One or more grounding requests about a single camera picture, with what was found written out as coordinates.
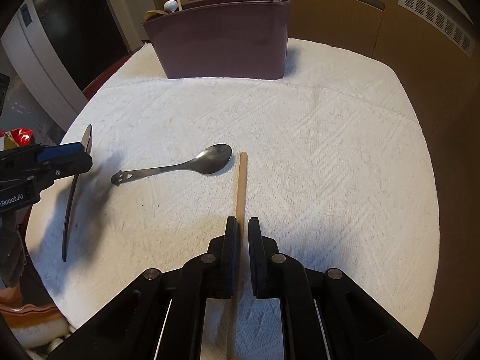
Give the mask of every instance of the brown plastic container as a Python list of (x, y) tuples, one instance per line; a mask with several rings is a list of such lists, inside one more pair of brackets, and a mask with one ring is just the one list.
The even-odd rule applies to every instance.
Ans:
[(196, 0), (143, 26), (169, 79), (283, 77), (290, 0)]

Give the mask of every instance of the wall vent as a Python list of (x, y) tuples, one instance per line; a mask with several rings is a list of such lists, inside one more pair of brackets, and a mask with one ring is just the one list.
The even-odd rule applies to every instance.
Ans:
[(465, 54), (472, 56), (473, 38), (435, 5), (427, 0), (398, 0), (398, 4), (433, 25)]

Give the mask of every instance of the textured white cloth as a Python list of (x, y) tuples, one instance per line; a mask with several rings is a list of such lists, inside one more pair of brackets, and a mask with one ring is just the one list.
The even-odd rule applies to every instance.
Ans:
[[(439, 226), (422, 130), (395, 73), (353, 52), (289, 40), (278, 81), (164, 79), (152, 46), (137, 52), (77, 117), (64, 143), (93, 126), (94, 166), (42, 192), (27, 246), (51, 297), (79, 327), (144, 269), (166, 272), (206, 252), (234, 215), (238, 155), (248, 152), (246, 219), (305, 267), (345, 271), (410, 332), (434, 290)], [(177, 171), (116, 187), (110, 177), (186, 161), (215, 143), (234, 160), (204, 176)], [(278, 301), (254, 300), (242, 251), (236, 353), (282, 359)], [(224, 301), (209, 301), (202, 358), (225, 356)]]

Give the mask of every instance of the red package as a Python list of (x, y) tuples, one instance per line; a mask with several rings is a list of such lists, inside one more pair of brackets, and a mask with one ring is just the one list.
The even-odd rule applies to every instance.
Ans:
[(28, 130), (28, 128), (16, 128), (15, 130), (7, 132), (13, 140), (17, 143), (18, 146), (26, 146), (32, 142), (32, 130)]

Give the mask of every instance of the spoon handle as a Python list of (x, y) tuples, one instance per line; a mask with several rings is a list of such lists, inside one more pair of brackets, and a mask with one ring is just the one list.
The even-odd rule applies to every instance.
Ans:
[(185, 169), (186, 164), (188, 162), (179, 163), (177, 165), (170, 165), (170, 166), (161, 166), (159, 168), (149, 168), (149, 169), (138, 169), (138, 170), (119, 170), (115, 173), (110, 181), (112, 184), (119, 186), (123, 183), (129, 183), (130, 181), (140, 180), (144, 177), (157, 175), (160, 173), (170, 172), (171, 170), (181, 170)]

